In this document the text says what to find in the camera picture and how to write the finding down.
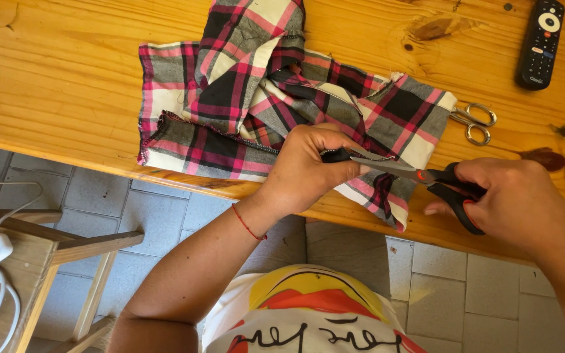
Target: red string bracelet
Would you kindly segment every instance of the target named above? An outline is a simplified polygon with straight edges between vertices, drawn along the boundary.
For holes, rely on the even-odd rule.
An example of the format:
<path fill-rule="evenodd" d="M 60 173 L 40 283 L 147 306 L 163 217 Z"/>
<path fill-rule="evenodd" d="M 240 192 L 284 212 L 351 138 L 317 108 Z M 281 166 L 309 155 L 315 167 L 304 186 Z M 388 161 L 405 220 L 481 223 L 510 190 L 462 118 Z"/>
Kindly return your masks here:
<path fill-rule="evenodd" d="M 244 225 L 244 227 L 247 229 L 248 232 L 250 232 L 250 235 L 253 236 L 256 240 L 258 241 L 263 241 L 263 240 L 267 240 L 267 233 L 265 233 L 265 235 L 263 236 L 262 239 L 259 239 L 258 237 L 256 237 L 254 235 L 254 233 L 252 233 L 252 231 L 246 226 L 246 223 L 243 221 L 243 219 L 241 219 L 241 216 L 239 215 L 239 213 L 237 212 L 237 209 L 235 208 L 235 204 L 232 204 L 232 209 L 235 211 L 235 214 L 237 215 L 237 217 L 239 218 L 239 221 L 241 221 L 241 224 Z"/>

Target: wooden stool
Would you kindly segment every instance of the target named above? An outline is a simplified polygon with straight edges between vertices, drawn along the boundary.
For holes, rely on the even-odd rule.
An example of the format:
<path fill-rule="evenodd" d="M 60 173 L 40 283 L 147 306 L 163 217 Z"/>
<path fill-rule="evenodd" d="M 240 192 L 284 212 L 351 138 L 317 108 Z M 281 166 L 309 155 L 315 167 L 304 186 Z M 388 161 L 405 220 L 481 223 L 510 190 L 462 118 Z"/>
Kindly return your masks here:
<path fill-rule="evenodd" d="M 0 210 L 0 217 L 9 210 Z M 14 250 L 0 268 L 21 301 L 21 314 L 12 339 L 4 352 L 23 353 L 43 310 L 58 266 L 95 255 L 102 255 L 86 302 L 78 317 L 72 337 L 50 353 L 79 353 L 90 347 L 109 329 L 112 318 L 92 324 L 117 250 L 143 242 L 143 233 L 126 232 L 85 238 L 34 223 L 58 222 L 61 213 L 54 210 L 21 210 L 6 219 L 0 232 L 6 234 Z M 0 308 L 0 346 L 9 332 L 14 302 L 6 291 Z"/>

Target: metal scissors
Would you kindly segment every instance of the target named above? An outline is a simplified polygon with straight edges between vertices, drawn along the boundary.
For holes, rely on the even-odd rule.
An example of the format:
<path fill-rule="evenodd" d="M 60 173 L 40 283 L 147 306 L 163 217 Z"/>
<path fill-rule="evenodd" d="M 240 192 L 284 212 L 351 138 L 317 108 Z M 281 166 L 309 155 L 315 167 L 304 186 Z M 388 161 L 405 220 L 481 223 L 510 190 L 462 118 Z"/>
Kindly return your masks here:
<path fill-rule="evenodd" d="M 472 114 L 470 114 L 470 108 L 479 108 L 479 109 L 485 111 L 490 116 L 490 122 L 486 123 L 486 122 L 481 121 L 481 120 L 475 118 L 474 116 L 472 116 Z M 493 124 L 496 124 L 496 113 L 491 111 L 486 106 L 482 105 L 481 103 L 470 103 L 466 106 L 465 110 L 455 108 L 448 116 L 450 116 L 451 118 L 453 118 L 454 120 L 457 120 L 458 122 L 460 122 L 462 124 L 467 125 L 466 139 L 468 139 L 468 141 L 470 141 L 473 144 L 476 144 L 478 146 L 484 146 L 484 145 L 486 145 L 490 142 L 491 135 L 490 135 L 490 132 L 487 131 L 487 127 L 490 127 Z M 483 141 L 477 141 L 472 137 L 471 132 L 472 132 L 473 128 L 479 129 L 483 133 L 483 136 L 485 137 L 485 139 Z"/>
<path fill-rule="evenodd" d="M 424 170 L 395 161 L 386 160 L 387 158 L 385 157 L 375 155 L 374 153 L 367 152 L 363 149 L 352 148 L 352 150 L 363 156 L 363 158 L 350 157 L 353 161 L 365 164 L 371 168 L 380 170 L 381 172 L 408 178 L 426 185 L 427 190 L 446 201 L 446 203 L 453 209 L 454 214 L 457 215 L 461 224 L 463 224 L 469 232 L 479 236 L 485 234 L 474 222 L 472 222 L 466 213 L 466 210 L 463 208 L 465 204 L 476 202 L 476 199 L 471 196 L 463 195 L 462 193 L 447 187 L 447 185 L 450 185 L 457 189 L 461 189 L 477 198 L 481 198 L 485 195 L 485 193 L 487 193 L 486 189 L 478 186 L 477 184 L 460 181 L 459 178 L 457 178 L 454 173 L 454 168 L 457 164 L 459 164 L 458 162 L 453 162 L 447 165 L 444 170 Z"/>

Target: plaid fabric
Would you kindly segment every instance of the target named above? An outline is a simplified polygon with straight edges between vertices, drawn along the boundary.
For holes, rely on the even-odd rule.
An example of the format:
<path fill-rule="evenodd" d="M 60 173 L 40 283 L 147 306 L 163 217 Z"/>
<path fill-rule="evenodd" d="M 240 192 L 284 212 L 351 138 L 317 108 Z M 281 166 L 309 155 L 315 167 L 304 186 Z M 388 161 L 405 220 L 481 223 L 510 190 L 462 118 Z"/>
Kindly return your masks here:
<path fill-rule="evenodd" d="M 305 50 L 303 25 L 301 0 L 217 0 L 200 42 L 140 45 L 138 162 L 263 181 L 294 126 L 331 122 L 373 153 L 424 168 L 454 96 Z M 403 231 L 414 187 L 372 171 L 336 190 Z"/>

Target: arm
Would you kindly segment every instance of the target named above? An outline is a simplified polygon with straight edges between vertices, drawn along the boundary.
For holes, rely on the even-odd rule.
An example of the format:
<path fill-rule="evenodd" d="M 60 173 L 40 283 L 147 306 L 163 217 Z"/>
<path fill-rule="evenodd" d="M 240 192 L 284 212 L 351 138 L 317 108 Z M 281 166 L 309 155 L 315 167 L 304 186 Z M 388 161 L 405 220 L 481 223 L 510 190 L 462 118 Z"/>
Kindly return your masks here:
<path fill-rule="evenodd" d="M 235 205 L 247 227 L 262 237 L 281 218 L 367 172 L 353 161 L 321 162 L 320 151 L 342 146 L 359 147 L 332 124 L 294 128 L 265 183 Z M 145 278 L 117 319 L 107 352 L 196 352 L 195 325 L 258 244 L 232 208 L 195 232 Z"/>
<path fill-rule="evenodd" d="M 565 199 L 545 169 L 533 161 L 479 158 L 461 162 L 462 180 L 488 189 L 466 212 L 489 236 L 531 255 L 551 282 L 565 316 Z M 451 213 L 441 201 L 425 213 Z"/>

